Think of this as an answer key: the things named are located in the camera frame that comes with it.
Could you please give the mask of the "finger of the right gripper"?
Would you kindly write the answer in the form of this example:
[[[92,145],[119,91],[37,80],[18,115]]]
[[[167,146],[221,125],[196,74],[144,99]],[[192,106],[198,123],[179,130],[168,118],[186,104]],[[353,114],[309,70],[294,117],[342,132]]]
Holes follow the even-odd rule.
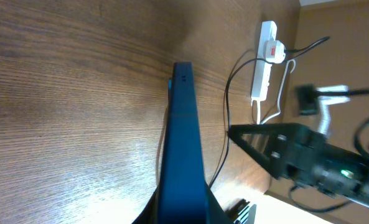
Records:
[[[299,133],[295,123],[237,124],[228,137],[275,179],[286,175],[289,147]]]

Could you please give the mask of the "white power strip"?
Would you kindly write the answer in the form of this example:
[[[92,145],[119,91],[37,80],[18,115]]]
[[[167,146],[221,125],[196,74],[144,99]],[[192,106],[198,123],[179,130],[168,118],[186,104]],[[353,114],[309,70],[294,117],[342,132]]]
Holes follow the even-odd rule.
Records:
[[[262,22],[258,43],[257,61],[253,77],[253,85],[251,88],[251,99],[253,101],[266,100],[272,67],[271,64],[264,61],[266,43],[269,40],[276,40],[276,33],[277,25],[274,21]]]

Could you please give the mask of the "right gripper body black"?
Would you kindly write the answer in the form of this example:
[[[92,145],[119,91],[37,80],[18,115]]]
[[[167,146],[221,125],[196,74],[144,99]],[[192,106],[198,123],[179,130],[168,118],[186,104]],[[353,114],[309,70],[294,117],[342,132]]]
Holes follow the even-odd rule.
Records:
[[[325,136],[301,124],[280,124],[277,131],[277,179],[298,188],[314,187],[369,208],[369,159],[326,143]]]

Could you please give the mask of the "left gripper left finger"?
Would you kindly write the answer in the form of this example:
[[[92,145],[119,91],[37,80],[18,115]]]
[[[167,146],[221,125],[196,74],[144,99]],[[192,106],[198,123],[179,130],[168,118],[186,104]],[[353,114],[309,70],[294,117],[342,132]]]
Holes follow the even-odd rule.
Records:
[[[156,187],[154,193],[144,207],[143,211],[133,221],[133,224],[154,224],[157,217],[157,200],[159,195],[159,187]]]

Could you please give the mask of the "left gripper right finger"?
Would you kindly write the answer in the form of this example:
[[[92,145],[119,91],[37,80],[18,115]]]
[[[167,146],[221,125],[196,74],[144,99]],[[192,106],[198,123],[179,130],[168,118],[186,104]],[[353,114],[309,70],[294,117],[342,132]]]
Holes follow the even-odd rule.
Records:
[[[207,223],[208,224],[254,224],[256,204],[245,199],[240,200],[233,208],[225,212],[215,198],[210,187],[205,184],[207,195]]]

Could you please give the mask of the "blue Samsung smartphone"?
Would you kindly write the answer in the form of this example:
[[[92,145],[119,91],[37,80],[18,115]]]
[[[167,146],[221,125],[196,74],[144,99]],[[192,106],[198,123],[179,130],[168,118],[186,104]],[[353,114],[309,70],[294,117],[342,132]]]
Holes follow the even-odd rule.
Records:
[[[207,196],[190,62],[174,64],[157,200],[157,223],[205,223]]]

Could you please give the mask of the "white charger plug adapter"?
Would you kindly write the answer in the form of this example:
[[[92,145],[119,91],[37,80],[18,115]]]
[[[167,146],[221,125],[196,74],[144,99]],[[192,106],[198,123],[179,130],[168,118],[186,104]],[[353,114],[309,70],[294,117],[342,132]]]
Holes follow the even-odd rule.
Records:
[[[282,63],[286,57],[285,45],[279,40],[269,40],[265,43],[263,57],[269,63]]]

